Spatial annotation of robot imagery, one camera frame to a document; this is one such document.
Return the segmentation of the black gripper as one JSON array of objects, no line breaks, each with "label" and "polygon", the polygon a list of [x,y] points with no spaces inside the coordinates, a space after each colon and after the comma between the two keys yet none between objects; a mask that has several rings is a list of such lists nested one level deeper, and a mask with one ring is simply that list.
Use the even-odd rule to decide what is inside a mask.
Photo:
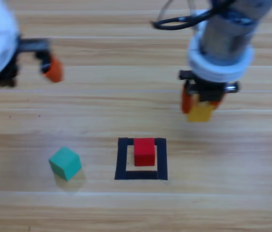
[{"label": "black gripper", "polygon": [[18,56],[21,53],[34,53],[35,58],[40,61],[40,70],[44,76],[53,83],[63,81],[63,65],[60,60],[50,53],[50,43],[48,39],[18,39],[15,54],[11,61],[0,72],[0,87],[15,87],[16,76],[19,72],[17,64]]},{"label": "black gripper", "polygon": [[212,102],[213,110],[216,110],[228,93],[240,91],[238,81],[213,82],[198,77],[191,70],[180,70],[178,73],[180,80],[185,80],[181,92],[181,110],[183,114],[188,114],[190,110],[200,102]]}]

